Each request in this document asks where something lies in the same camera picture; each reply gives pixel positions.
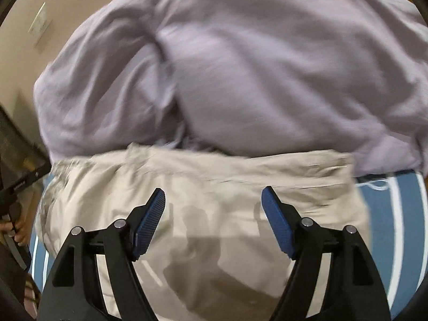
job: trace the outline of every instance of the clothing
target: clothing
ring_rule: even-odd
[[[247,159],[131,145],[60,161],[52,174],[36,229],[54,255],[74,226],[105,228],[145,204],[156,187],[165,191],[158,229],[134,267],[155,313],[166,320],[270,317],[291,267],[260,204],[267,185],[321,226],[355,225],[370,247],[369,213],[348,154]],[[117,315],[105,261],[98,261],[107,308]],[[320,308],[327,276],[324,258],[312,312]]]
[[[427,173],[427,39],[407,0],[113,0],[35,83],[40,131],[54,161],[138,142]]]

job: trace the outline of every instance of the beige wall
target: beige wall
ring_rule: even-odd
[[[73,31],[110,1],[17,0],[0,26],[0,103],[31,140],[39,140],[34,124],[34,82]],[[28,29],[44,2],[52,23],[34,47]]]

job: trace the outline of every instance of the blue striped fabric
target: blue striped fabric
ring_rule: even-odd
[[[407,305],[427,272],[428,205],[421,174],[360,178],[359,189],[368,205],[372,228],[372,256],[385,286],[394,318]],[[30,272],[40,290],[53,264],[35,231]]]

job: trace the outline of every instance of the purple garment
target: purple garment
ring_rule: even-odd
[[[427,40],[406,0],[114,0],[36,82],[41,133],[53,159],[334,149],[356,176],[426,173]]]

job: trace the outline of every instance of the khaki pants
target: khaki pants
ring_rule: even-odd
[[[133,144],[60,161],[52,172],[37,229],[54,255],[74,226],[105,228],[145,204],[156,187],[165,191],[158,229],[134,265],[160,319],[269,319],[291,265],[261,207],[265,186],[322,226],[354,224],[366,242],[370,237],[352,159],[334,151],[246,159]],[[98,261],[106,304],[117,315],[105,259]],[[327,276],[328,259],[311,313],[320,308]]]

